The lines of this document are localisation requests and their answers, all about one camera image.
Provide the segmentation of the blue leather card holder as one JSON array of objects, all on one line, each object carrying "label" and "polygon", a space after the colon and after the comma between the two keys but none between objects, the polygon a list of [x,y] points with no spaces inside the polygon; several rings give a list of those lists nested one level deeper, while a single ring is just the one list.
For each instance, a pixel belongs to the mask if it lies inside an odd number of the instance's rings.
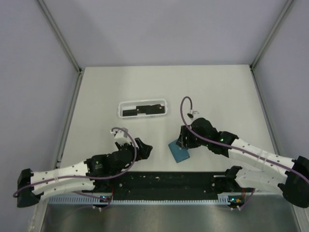
[{"label": "blue leather card holder", "polygon": [[190,158],[188,150],[178,146],[177,140],[169,143],[168,147],[176,163],[180,163]]}]

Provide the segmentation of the black card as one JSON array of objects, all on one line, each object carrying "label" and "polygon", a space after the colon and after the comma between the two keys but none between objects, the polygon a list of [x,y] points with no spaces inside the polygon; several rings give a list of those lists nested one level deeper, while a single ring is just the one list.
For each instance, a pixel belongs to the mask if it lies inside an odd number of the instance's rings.
[{"label": "black card", "polygon": [[141,105],[136,107],[138,114],[155,115],[165,112],[165,107],[160,104]]},{"label": "black card", "polygon": [[122,111],[123,117],[136,116],[137,114],[138,114],[137,109],[130,109],[130,110],[123,110]]}]

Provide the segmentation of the white plastic basket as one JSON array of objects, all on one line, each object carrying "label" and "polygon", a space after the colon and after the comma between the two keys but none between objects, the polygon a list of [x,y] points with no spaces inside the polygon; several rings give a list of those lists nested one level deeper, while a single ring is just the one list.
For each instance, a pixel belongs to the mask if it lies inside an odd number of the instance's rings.
[{"label": "white plastic basket", "polygon": [[117,110],[121,119],[152,118],[165,116],[168,106],[165,99],[123,101],[118,104]]}]

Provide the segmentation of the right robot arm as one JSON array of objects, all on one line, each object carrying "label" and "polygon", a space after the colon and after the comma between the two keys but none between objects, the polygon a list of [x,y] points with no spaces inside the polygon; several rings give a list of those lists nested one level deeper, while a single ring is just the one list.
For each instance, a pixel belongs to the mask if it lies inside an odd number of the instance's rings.
[{"label": "right robot arm", "polygon": [[256,171],[243,167],[230,168],[225,179],[230,191],[255,188],[282,195],[297,207],[309,206],[309,160],[303,156],[292,159],[264,151],[235,134],[218,131],[201,117],[193,120],[189,126],[181,126],[175,145],[176,151],[204,146],[216,155],[256,168]]}]

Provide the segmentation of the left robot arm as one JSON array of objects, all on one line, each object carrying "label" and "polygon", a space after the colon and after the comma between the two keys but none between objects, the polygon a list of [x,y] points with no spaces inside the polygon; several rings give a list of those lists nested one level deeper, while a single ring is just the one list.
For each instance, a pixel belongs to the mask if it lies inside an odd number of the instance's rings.
[{"label": "left robot arm", "polygon": [[115,143],[117,150],[110,154],[94,155],[77,164],[45,172],[30,168],[21,171],[17,180],[17,207],[25,208],[41,200],[74,191],[106,191],[109,180],[124,175],[140,160],[149,158],[153,147],[140,138],[134,142]]}]

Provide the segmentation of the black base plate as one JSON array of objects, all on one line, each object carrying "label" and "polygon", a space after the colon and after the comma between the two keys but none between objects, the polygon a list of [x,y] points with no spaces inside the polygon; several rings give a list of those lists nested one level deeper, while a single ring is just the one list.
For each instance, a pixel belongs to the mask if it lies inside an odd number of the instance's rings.
[{"label": "black base plate", "polygon": [[251,192],[225,172],[127,172],[95,181],[84,193],[113,193],[115,200],[216,200],[221,193]]}]

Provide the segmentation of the left aluminium frame post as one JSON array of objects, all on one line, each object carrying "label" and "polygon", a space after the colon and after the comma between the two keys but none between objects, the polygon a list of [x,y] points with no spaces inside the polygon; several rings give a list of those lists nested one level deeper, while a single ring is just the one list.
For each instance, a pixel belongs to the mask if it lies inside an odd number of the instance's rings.
[{"label": "left aluminium frame post", "polygon": [[40,11],[42,12],[43,16],[45,17],[45,19],[47,20],[47,23],[49,24],[51,31],[55,35],[60,47],[62,48],[62,50],[63,50],[64,54],[66,55],[66,57],[68,58],[69,62],[74,67],[74,69],[76,70],[77,73],[81,73],[82,68],[80,67],[76,58],[74,57],[65,37],[63,36],[63,34],[62,34],[60,28],[58,27],[54,17],[52,16],[50,10],[48,9],[47,4],[45,3],[44,0],[35,0],[35,2],[37,3],[37,5],[38,5]]}]

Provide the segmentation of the aluminium frame post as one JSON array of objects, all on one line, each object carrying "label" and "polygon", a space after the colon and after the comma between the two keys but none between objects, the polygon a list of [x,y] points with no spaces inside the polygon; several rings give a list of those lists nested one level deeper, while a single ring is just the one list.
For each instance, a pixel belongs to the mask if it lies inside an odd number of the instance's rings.
[{"label": "aluminium frame post", "polygon": [[264,39],[261,47],[259,48],[253,62],[250,64],[250,69],[253,72],[258,64],[260,63],[262,57],[268,50],[269,46],[271,45],[272,41],[274,40],[276,34],[280,30],[281,26],[283,25],[285,19],[289,15],[290,11],[292,10],[294,4],[296,3],[295,0],[286,0],[282,10],[280,11],[279,15],[277,16],[274,24],[272,25],[270,31],[268,32],[266,38]]},{"label": "aluminium frame post", "polygon": [[62,34],[60,28],[58,27],[54,17],[52,16],[50,10],[48,9],[47,4],[45,3],[44,0],[35,0],[35,2],[37,3],[37,5],[38,5],[40,11],[42,12],[43,16],[45,17],[45,19],[47,20],[47,23],[49,24],[51,31],[55,35],[60,47],[62,48],[62,50],[63,50],[64,54],[66,55],[66,57],[68,58],[69,62],[74,67],[74,69],[76,70],[77,73],[81,73],[82,68],[80,67],[76,58],[74,57],[65,37],[63,36],[63,34]]}]

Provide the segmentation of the right aluminium frame post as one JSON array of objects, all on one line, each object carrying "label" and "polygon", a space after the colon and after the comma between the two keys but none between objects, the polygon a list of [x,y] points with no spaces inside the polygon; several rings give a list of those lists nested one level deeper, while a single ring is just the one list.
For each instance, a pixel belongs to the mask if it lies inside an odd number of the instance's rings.
[{"label": "right aluminium frame post", "polygon": [[282,10],[280,11],[279,15],[277,16],[274,24],[272,25],[270,31],[268,32],[266,38],[264,39],[261,47],[259,48],[253,62],[250,64],[250,69],[253,72],[258,64],[260,63],[262,57],[268,50],[269,46],[271,45],[272,41],[274,40],[276,34],[280,30],[281,26],[283,25],[285,19],[289,15],[290,11],[292,10],[294,4],[296,3],[295,0],[286,0]]}]

